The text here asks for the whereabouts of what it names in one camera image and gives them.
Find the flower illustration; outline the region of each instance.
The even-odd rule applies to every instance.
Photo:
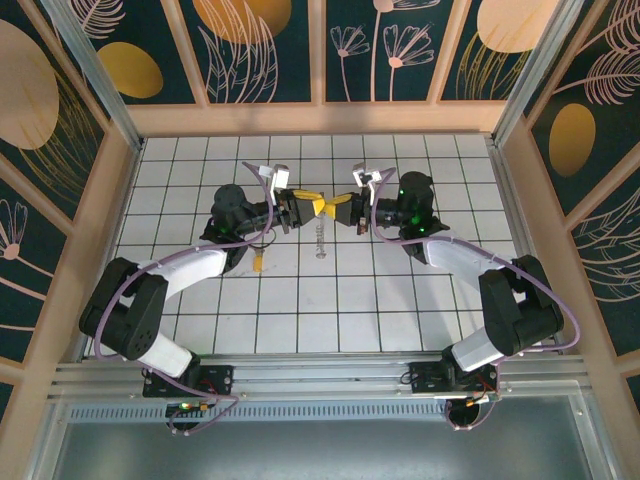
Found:
[[[347,86],[347,75],[344,70],[344,59],[347,57],[353,57],[362,53],[367,53],[369,43],[365,42],[367,39],[362,31],[362,25],[358,28],[347,27],[344,32],[340,27],[333,27],[330,31],[331,40],[333,46],[336,47],[338,56],[340,57],[340,67],[342,68],[342,84],[344,85],[344,93],[347,96],[347,102],[351,101],[349,96],[349,87]]]
[[[15,260],[27,226],[27,207],[16,202],[13,212],[4,198],[0,200],[0,258]]]
[[[431,44],[428,34],[429,25],[420,29],[407,27],[398,38],[398,26],[384,29],[384,48],[389,57],[391,68],[420,65],[433,60],[433,50],[427,48]]]
[[[440,0],[373,0],[373,6],[381,13],[393,10],[418,10],[434,7],[439,3]]]

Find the floor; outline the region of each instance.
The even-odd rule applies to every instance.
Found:
[[[290,187],[329,199],[357,191],[366,161],[434,180],[437,215],[461,237],[515,255],[485,140],[479,135],[336,135],[149,139],[117,255],[159,259],[198,239],[220,185],[264,199],[243,160],[284,164]],[[398,177],[392,180],[398,183]],[[383,197],[395,198],[391,184]],[[199,354],[441,350],[482,325],[480,296],[400,247],[321,216],[285,235],[253,272],[253,252],[224,278],[171,298],[161,330]],[[384,232],[393,237],[396,232]],[[87,354],[92,354],[88,345]]]

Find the white grid floor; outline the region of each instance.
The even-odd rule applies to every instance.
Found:
[[[381,169],[396,166],[400,175],[422,171],[434,179],[443,223],[507,258],[515,256],[479,135],[149,139],[117,256],[144,261],[187,247],[204,230],[220,185],[237,183],[250,202],[262,201],[243,160],[285,164],[290,187],[322,192],[327,199],[358,191],[351,169],[362,161]],[[383,197],[396,197],[398,177],[392,182]],[[355,227],[324,216],[288,235],[276,230],[262,274],[253,272],[249,250],[224,278],[205,280],[170,299],[162,332],[199,354],[389,352],[441,350],[482,325],[477,292],[410,260],[401,247],[370,234],[357,236]],[[394,237],[392,230],[384,233]],[[317,255],[320,231],[323,258]]]

